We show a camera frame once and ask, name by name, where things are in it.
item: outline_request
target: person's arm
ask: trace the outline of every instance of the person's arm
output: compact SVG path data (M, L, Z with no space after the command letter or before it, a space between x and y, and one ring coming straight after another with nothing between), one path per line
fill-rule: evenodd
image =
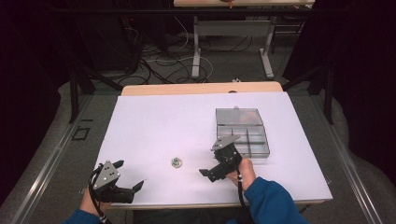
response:
M257 177L251 160L242 159L239 164L250 214L255 223L307 223L300 215L290 194L275 181ZM227 175L237 185L237 174Z
M100 203L100 209L105 212L111 203ZM73 213L73 215L67 220L62 222L63 224L99 224L99 214L97 213L90 196L89 191L86 189L84 197L82 198L79 209Z

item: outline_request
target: blue sleeve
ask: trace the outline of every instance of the blue sleeve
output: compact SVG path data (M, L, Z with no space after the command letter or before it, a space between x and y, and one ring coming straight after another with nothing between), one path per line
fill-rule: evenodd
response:
M299 213L290 194L275 181L261 177L245 192L255 223L308 223Z
M62 222L62 224L99 224L99 223L100 223L99 217L79 209L77 209L70 218Z

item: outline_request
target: white tabletop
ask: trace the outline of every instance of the white tabletop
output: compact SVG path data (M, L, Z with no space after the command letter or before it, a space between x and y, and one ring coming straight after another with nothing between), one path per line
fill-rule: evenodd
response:
M315 0L233 0L235 7L313 5ZM175 0L175 7L228 7L221 0Z
M130 208L238 205L228 179L210 182L198 171L217 165L216 108L258 108L271 154L253 160L256 174L280 183L297 203L318 203L332 194L285 92L120 96L98 163L124 160L117 186L145 180ZM182 159L178 169L174 157Z

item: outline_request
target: hand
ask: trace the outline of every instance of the hand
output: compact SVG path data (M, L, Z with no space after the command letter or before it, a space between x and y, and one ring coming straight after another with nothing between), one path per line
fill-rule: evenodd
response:
M107 210L107 208L111 205L111 203L99 203L99 202L96 202L96 203L100 204L100 210L102 212L105 212ZM84 197L82 198L81 205L79 206L79 209L84 212L88 212L88 213L94 214L97 217L99 217L99 214L96 211L95 206L92 203L90 191L88 190L88 188L85 189Z
M256 179L256 174L254 173L253 163L251 160L243 158L241 163L239 163L239 172L242 176L242 191L246 191ZM238 173L236 171L233 171L226 176L230 178L236 186L238 186Z

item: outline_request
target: desk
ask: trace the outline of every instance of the desk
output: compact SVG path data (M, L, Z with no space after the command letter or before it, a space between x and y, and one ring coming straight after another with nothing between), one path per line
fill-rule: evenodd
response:
M125 160L117 185L145 184L132 204L113 207L240 205L230 180L212 183L198 171L217 164L210 151L216 141L215 109L235 106L258 108L262 116L271 154L252 160L257 175L283 185L297 203L332 199L290 98L278 83L175 84L129 86L119 97L96 164ZM171 165L174 157L182 159L181 167Z
M235 0L234 7L274 7L313 5L315 0ZM175 0L175 7L228 7L227 2L220 0ZM264 48L260 49L262 64L268 79L274 78L274 73L268 59L268 51L276 25L276 17L270 21L198 21L194 17L194 58L192 62L192 77L199 76L201 50L200 35L255 35L266 36Z

